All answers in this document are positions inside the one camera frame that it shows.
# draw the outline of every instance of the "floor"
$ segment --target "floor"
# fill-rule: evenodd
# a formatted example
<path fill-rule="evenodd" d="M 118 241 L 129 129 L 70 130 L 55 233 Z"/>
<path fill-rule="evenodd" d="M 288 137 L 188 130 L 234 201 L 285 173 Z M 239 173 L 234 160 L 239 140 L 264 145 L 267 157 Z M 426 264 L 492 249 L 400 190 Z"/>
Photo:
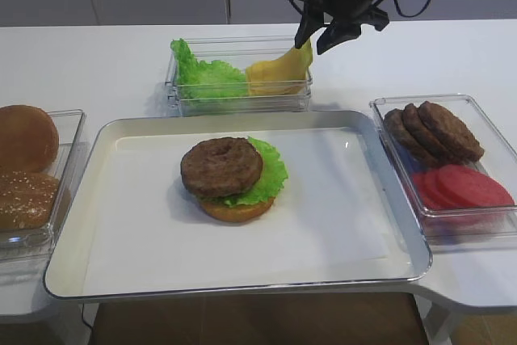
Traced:
<path fill-rule="evenodd" d="M 1 345 L 60 345 L 41 323 L 0 325 Z M 90 345 L 427 345 L 408 294 L 183 298 L 101 305 Z M 517 316 L 470 316 L 453 345 L 516 345 Z"/>

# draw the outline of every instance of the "bottom bun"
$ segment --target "bottom bun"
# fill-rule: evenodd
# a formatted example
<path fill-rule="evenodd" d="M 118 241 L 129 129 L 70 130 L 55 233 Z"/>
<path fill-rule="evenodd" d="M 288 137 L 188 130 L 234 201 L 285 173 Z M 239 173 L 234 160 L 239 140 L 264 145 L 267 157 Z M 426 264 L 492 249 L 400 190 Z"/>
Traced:
<path fill-rule="evenodd" d="M 201 208 L 211 217 L 226 222 L 244 222 L 262 216 L 273 205 L 275 197 L 256 205 L 237 205 L 230 208 L 224 204 L 200 201 Z"/>

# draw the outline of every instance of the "hamburger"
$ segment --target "hamburger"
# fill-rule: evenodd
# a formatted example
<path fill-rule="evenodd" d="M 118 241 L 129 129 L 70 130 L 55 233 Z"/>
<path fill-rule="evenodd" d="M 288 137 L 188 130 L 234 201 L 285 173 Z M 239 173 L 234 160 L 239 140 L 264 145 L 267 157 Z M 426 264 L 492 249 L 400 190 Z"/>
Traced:
<path fill-rule="evenodd" d="M 262 216 L 288 172 L 278 150 L 252 137 L 201 141 L 180 164 L 184 187 L 211 217 L 244 222 Z"/>

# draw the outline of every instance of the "stacked burger patty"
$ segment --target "stacked burger patty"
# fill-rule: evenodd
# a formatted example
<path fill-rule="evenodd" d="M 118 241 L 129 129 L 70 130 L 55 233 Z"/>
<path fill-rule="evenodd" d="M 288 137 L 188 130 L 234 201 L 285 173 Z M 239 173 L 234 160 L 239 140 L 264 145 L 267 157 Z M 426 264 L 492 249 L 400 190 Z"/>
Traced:
<path fill-rule="evenodd" d="M 384 118 L 386 130 L 426 167 L 477 162 L 485 152 L 465 123 L 447 108 L 426 101 L 407 104 Z"/>

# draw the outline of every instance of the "burger patty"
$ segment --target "burger patty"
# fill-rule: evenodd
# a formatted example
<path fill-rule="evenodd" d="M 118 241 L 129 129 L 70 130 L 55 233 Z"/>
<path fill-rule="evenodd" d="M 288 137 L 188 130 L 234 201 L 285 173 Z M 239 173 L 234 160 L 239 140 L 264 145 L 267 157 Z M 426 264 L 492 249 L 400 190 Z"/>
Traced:
<path fill-rule="evenodd" d="M 181 161 L 185 188 L 195 196 L 224 197 L 244 193 L 260 179 L 263 160 L 244 138 L 201 141 Z"/>
<path fill-rule="evenodd" d="M 414 137 L 407 131 L 402 122 L 402 111 L 393 109 L 385 115 L 384 119 L 386 130 L 405 147 L 410 154 L 428 167 L 436 167 L 439 165 L 438 159 L 433 157 L 422 145 L 420 145 Z"/>
<path fill-rule="evenodd" d="M 426 101 L 418 108 L 418 115 L 439 141 L 460 160 L 477 162 L 485 153 L 465 123 L 447 108 Z"/>
<path fill-rule="evenodd" d="M 449 151 L 424 125 L 418 115 L 418 109 L 414 104 L 406 105 L 402 113 L 402 121 L 406 129 L 413 135 L 417 142 L 425 147 L 441 164 L 445 165 L 448 163 L 461 162 L 461 160 Z"/>

